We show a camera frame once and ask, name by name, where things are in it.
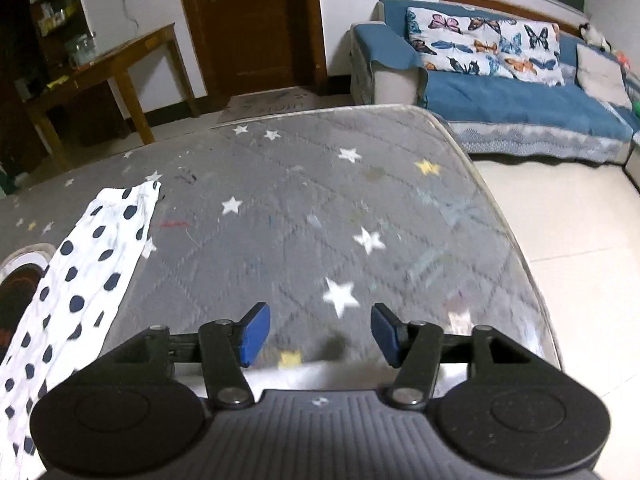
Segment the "white navy polka dot garment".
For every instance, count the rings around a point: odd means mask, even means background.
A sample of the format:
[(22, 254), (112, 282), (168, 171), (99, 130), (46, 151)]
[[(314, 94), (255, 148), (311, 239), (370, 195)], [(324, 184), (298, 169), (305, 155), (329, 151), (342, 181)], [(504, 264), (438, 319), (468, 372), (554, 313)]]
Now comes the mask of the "white navy polka dot garment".
[(1, 475), (44, 467), (29, 429), (36, 404), (99, 355), (125, 296), (160, 196), (160, 181), (104, 188), (58, 246), (1, 363)]

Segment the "round black induction cooktop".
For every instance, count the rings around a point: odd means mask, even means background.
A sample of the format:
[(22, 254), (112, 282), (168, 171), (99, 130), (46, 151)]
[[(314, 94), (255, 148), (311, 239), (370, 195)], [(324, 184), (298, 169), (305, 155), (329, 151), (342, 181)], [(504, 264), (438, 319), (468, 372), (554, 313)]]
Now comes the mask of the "round black induction cooktop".
[(26, 308), (35, 295), (43, 270), (25, 264), (10, 273), (0, 286), (0, 351), (4, 358)]

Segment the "blue sofa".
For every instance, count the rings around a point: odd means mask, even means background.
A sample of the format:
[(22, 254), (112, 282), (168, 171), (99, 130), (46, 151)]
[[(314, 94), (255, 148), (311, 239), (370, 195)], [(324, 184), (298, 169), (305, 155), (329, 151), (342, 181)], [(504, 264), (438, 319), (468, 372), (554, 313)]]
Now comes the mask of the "blue sofa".
[[(409, 44), (410, 8), (454, 16), (514, 18), (557, 24), (562, 86), (514, 78), (427, 70)], [(551, 157), (623, 167), (639, 179), (639, 79), (619, 58), (588, 46), (579, 30), (564, 32), (551, 18), (530, 20), (461, 3), (380, 0), (374, 19), (352, 25), (352, 96), (358, 104), (417, 105), (442, 118), (470, 154)], [(620, 64), (632, 109), (593, 99), (577, 81), (578, 44)]]

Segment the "butterfly print pillow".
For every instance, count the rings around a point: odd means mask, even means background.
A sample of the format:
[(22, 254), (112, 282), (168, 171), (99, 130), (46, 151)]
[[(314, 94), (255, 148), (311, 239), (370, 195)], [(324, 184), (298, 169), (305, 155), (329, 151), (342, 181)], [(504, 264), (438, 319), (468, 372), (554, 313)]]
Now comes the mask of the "butterfly print pillow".
[(406, 22), (409, 44), (427, 70), (564, 84), (557, 24), (422, 8), (408, 9)]

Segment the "wooden side table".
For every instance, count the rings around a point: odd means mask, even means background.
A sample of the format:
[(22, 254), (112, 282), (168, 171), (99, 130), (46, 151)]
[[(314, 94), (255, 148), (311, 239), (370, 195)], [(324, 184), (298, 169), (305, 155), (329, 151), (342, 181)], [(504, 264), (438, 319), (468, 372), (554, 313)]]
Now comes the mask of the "wooden side table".
[(142, 143), (148, 145), (155, 142), (152, 130), (142, 110), (137, 91), (134, 88), (134, 83), (129, 75), (129, 69), (161, 48), (168, 50), (192, 116), (198, 118), (201, 115), (178, 46), (175, 24), (170, 23), (101, 54), (95, 60), (78, 68), (62, 84), (58, 84), (52, 90), (45, 91), (38, 98), (30, 99), (25, 103), (29, 119), (36, 128), (58, 171), (67, 172), (73, 166), (66, 158), (63, 144), (52, 122), (50, 122), (47, 112), (52, 107), (64, 104), (81, 94), (81, 92), (89, 90), (97, 84), (103, 84), (109, 79), (115, 81)]

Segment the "brown wooden door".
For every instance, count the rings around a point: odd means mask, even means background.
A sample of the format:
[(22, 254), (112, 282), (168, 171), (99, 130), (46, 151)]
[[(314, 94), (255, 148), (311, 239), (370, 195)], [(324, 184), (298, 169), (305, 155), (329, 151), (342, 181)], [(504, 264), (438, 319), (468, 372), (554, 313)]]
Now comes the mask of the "brown wooden door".
[(210, 96), (328, 79), (320, 0), (181, 0)]

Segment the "glass jar on table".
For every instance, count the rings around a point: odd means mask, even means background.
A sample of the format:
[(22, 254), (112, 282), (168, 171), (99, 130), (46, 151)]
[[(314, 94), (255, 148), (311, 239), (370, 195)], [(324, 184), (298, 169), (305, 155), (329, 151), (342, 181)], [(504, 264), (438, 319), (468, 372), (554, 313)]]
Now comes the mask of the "glass jar on table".
[(66, 42), (65, 51), (73, 68), (92, 62), (98, 56), (96, 35), (93, 32), (87, 32), (72, 38)]

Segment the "grey square cushion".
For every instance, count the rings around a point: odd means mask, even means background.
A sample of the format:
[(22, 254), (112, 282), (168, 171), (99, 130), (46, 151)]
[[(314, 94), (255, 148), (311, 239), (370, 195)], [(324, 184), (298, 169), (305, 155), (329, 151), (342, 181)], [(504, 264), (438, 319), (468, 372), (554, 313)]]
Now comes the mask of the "grey square cushion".
[(578, 44), (576, 51), (576, 77), (582, 90), (593, 99), (631, 110), (620, 64), (582, 44)]

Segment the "black white plush toy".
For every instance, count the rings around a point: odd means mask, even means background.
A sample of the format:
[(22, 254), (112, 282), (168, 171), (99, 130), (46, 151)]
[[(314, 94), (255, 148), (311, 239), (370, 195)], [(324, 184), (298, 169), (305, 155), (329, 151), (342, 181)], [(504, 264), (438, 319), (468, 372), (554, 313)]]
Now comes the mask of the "black white plush toy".
[(582, 40), (585, 41), (588, 46), (595, 47), (601, 52), (612, 51), (611, 44), (606, 40), (602, 32), (597, 30), (597, 27), (591, 23), (584, 23), (578, 26), (578, 30)]

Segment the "dark wooden shelf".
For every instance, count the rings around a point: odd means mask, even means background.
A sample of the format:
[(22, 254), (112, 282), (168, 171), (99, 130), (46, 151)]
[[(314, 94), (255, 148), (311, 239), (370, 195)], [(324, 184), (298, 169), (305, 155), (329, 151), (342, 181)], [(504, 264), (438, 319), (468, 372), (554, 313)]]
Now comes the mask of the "dark wooden shelf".
[(9, 177), (47, 156), (25, 103), (72, 72), (65, 44), (85, 30), (79, 0), (1, 0), (1, 169)]

